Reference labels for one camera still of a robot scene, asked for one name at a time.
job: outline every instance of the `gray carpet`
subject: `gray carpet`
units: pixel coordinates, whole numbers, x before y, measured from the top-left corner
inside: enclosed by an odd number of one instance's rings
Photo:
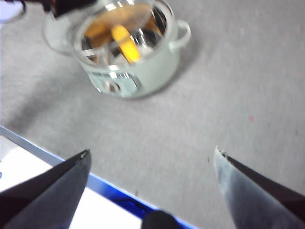
[[[305,194],[305,1],[169,0],[193,38],[150,97],[101,95],[41,38],[44,13],[1,28],[1,124],[205,229],[234,228],[212,164],[216,145]]]

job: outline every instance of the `pot handle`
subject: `pot handle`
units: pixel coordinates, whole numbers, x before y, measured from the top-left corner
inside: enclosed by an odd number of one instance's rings
[[[185,34],[181,38],[178,38],[177,40],[169,43],[169,48],[171,52],[179,51],[182,47],[184,47],[190,40],[192,34],[190,26],[186,21],[177,20],[177,25],[179,30],[185,31]]]

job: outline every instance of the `white platform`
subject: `white platform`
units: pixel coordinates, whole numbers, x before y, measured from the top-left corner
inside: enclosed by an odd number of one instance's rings
[[[0,150],[0,192],[52,167],[3,136],[0,136]],[[85,188],[70,228],[139,229],[141,220],[91,189]]]

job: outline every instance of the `yellow handle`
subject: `yellow handle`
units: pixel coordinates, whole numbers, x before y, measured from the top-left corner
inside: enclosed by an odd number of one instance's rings
[[[130,38],[130,34],[125,27],[116,25],[111,29],[111,34],[129,63],[136,62],[141,57],[136,44]]]

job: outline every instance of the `blue edge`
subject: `blue edge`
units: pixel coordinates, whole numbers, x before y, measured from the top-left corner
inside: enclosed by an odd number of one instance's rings
[[[39,148],[3,126],[0,126],[0,134],[34,154],[41,160],[47,162],[51,166],[55,166],[64,161],[64,159],[60,158],[59,156]],[[138,199],[130,193],[116,187],[110,182],[92,173],[89,174],[87,187],[141,219],[143,219],[147,213],[158,209],[157,207]],[[179,218],[176,218],[176,220],[178,221],[181,229],[196,228],[195,226],[192,226]]]

